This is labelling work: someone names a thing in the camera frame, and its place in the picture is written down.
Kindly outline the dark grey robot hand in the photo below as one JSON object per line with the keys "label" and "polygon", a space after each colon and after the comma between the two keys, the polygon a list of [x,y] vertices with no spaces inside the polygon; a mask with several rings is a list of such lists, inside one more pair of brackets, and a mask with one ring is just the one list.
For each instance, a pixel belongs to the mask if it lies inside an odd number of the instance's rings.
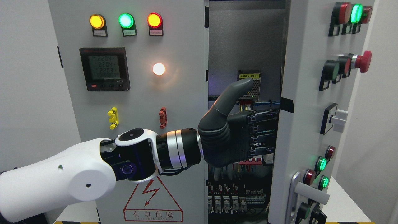
{"label": "dark grey robot hand", "polygon": [[253,79],[230,84],[200,120],[198,133],[205,161],[213,167],[275,152],[278,109],[230,114],[238,99],[252,89]]}

